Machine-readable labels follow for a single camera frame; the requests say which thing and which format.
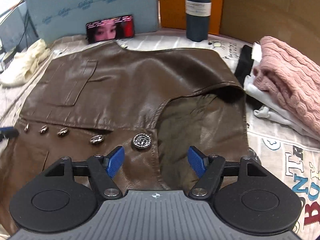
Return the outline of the brown leather vest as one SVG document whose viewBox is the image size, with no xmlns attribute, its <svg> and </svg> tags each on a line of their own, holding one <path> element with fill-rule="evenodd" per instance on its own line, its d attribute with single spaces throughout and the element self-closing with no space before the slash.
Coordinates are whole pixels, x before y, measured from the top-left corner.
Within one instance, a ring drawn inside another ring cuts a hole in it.
<svg viewBox="0 0 320 240">
<path fill-rule="evenodd" d="M 123 146 L 115 182 L 126 191 L 189 191 L 187 150 L 248 154 L 245 93 L 210 49 L 134 51 L 107 42 L 54 59 L 27 96 L 1 153 L 1 224 L 13 234 L 13 195 L 61 157 L 84 161 Z"/>
</svg>

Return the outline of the cream knitted garment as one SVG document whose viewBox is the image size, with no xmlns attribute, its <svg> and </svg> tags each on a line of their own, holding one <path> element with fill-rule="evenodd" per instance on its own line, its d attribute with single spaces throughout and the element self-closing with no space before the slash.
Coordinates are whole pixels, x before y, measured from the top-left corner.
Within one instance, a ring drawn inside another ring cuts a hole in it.
<svg viewBox="0 0 320 240">
<path fill-rule="evenodd" d="M 46 42 L 43 39 L 37 40 L 26 51 L 14 56 L 9 67 L 1 74 L 1 85 L 18 87 L 26 84 L 50 54 Z"/>
</svg>

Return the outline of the white folded garment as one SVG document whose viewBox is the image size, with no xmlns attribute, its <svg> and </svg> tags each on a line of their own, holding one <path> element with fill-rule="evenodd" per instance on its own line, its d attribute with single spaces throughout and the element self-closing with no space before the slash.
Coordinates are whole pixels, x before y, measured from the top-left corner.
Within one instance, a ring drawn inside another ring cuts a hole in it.
<svg viewBox="0 0 320 240">
<path fill-rule="evenodd" d="M 293 114 L 289 111 L 283 109 L 275 100 L 271 98 L 271 96 L 267 92 L 263 92 L 259 90 L 254 84 L 254 75 L 253 68 L 258 66 L 261 61 L 262 52 L 260 42 L 255 43 L 253 45 L 252 50 L 252 59 L 254 60 L 254 64 L 252 67 L 252 71 L 250 75 L 246 76 L 244 81 L 244 90 L 247 95 L 253 97 L 262 103 L 262 106 L 257 109 L 254 114 L 259 118 L 269 119 L 274 122 L 278 122 L 280 124 L 291 127 L 296 130 L 298 133 L 302 135 L 307 135 L 312 137 L 313 139 L 318 140 L 319 134 L 313 132 L 310 128 L 308 128 L 305 124 L 297 119 Z"/>
</svg>

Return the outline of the black folded garment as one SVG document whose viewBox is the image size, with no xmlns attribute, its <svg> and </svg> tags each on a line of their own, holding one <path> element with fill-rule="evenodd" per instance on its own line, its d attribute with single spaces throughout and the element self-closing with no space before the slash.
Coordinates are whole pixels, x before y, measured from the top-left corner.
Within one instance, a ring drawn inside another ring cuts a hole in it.
<svg viewBox="0 0 320 240">
<path fill-rule="evenodd" d="M 246 76 L 250 75 L 253 62 L 252 59 L 252 47 L 244 45 L 240 51 L 239 61 L 235 70 L 235 77 L 237 78 L 240 85 L 244 86 Z"/>
</svg>

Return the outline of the pink knitted sweater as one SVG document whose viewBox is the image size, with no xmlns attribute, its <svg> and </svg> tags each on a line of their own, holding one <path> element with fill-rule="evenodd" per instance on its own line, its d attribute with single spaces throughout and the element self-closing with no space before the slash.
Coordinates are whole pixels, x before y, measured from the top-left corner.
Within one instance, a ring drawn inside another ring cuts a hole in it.
<svg viewBox="0 0 320 240">
<path fill-rule="evenodd" d="M 319 134 L 319 65 L 275 37 L 263 37 L 260 46 L 253 84 Z"/>
</svg>

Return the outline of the light blue foam board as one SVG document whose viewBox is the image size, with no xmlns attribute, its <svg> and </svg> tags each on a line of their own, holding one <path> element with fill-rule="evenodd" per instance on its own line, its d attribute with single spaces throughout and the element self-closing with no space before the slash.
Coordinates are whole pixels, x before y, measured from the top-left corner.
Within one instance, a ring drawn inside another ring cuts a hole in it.
<svg viewBox="0 0 320 240">
<path fill-rule="evenodd" d="M 135 31 L 159 28 L 158 0 L 26 0 L 39 38 L 51 43 L 64 36 L 85 34 L 86 24 L 132 15 Z"/>
</svg>

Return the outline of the smartphone with lit screen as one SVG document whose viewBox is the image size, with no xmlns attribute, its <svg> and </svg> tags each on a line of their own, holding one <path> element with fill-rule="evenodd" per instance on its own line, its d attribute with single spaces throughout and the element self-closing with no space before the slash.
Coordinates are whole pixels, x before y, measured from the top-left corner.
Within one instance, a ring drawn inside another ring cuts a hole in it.
<svg viewBox="0 0 320 240">
<path fill-rule="evenodd" d="M 107 18 L 86 24 L 86 36 L 90 44 L 132 38 L 134 35 L 135 26 L 132 15 Z"/>
</svg>

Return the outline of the dark teal thermos bottle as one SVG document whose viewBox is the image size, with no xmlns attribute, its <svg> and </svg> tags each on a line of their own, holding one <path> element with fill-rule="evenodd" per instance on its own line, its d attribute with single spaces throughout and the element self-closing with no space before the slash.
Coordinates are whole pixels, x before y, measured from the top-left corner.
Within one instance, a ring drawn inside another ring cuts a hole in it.
<svg viewBox="0 0 320 240">
<path fill-rule="evenodd" d="M 201 42 L 208 37 L 211 0 L 185 0 L 186 37 Z"/>
</svg>

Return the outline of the brown cardboard panel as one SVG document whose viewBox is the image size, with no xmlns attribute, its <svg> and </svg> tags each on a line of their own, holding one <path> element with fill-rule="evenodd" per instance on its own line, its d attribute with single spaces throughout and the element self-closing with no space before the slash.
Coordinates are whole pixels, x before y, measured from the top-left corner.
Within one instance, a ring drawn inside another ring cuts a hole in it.
<svg viewBox="0 0 320 240">
<path fill-rule="evenodd" d="M 272 36 L 319 63 L 319 0 L 223 0 L 220 33 L 248 43 Z"/>
</svg>

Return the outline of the orange cardboard box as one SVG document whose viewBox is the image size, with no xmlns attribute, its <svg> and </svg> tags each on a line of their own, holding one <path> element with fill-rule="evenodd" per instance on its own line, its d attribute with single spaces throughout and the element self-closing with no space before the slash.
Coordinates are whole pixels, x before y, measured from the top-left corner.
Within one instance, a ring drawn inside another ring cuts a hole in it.
<svg viewBox="0 0 320 240">
<path fill-rule="evenodd" d="M 220 30 L 223 0 L 211 0 L 209 33 L 218 35 Z M 186 29 L 185 0 L 159 0 L 161 26 Z"/>
</svg>

